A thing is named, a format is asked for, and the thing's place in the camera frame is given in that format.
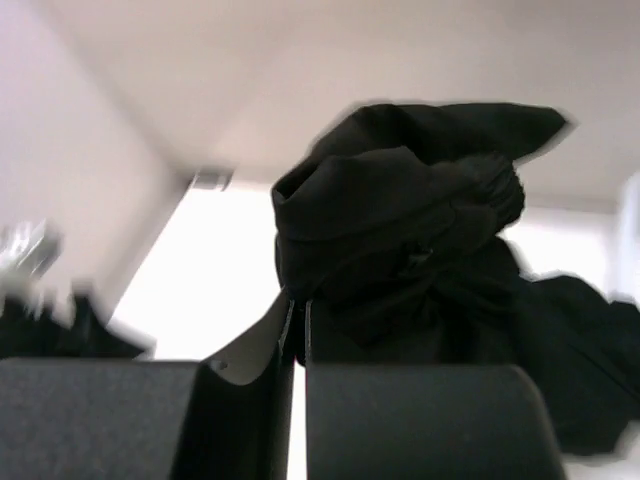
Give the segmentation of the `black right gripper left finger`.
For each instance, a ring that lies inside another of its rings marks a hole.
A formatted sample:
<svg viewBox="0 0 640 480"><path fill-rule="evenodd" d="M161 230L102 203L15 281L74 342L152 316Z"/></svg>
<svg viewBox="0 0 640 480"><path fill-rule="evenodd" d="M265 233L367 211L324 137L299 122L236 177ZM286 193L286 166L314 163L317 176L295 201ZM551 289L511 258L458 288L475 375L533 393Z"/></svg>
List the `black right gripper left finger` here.
<svg viewBox="0 0 640 480"><path fill-rule="evenodd" d="M291 314L275 300L202 361L3 361L2 477L284 478Z"/></svg>

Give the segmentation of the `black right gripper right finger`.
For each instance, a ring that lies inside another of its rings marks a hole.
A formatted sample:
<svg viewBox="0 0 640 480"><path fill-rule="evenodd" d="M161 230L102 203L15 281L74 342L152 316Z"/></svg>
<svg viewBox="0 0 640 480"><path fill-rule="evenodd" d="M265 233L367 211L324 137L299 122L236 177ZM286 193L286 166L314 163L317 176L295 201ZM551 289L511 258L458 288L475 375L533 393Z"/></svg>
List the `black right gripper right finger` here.
<svg viewBox="0 0 640 480"><path fill-rule="evenodd" d="M369 364L330 354L305 306L307 476L553 480L566 474L540 393L513 366Z"/></svg>

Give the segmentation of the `black shorts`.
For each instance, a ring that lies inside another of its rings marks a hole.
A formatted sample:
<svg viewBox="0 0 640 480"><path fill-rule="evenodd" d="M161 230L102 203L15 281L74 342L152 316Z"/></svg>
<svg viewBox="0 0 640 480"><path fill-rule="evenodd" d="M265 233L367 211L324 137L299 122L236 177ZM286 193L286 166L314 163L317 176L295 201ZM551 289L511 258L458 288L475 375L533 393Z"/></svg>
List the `black shorts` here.
<svg viewBox="0 0 640 480"><path fill-rule="evenodd" d="M525 206L517 163L569 127L513 103L359 106L273 186L275 260L293 300L326 305L336 351L517 365L561 449L591 456L639 417L638 307L526 276L501 236Z"/></svg>

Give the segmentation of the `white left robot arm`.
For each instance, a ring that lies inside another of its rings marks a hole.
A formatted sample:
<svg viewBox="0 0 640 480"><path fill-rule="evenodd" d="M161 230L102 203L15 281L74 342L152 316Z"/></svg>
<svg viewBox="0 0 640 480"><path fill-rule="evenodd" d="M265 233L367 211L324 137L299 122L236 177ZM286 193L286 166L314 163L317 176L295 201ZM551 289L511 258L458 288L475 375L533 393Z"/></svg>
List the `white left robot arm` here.
<svg viewBox="0 0 640 480"><path fill-rule="evenodd" d="M201 361L137 360L97 319L54 321L34 278L59 251L45 226L1 247L1 475L5 479L283 479L293 358L291 307Z"/></svg>

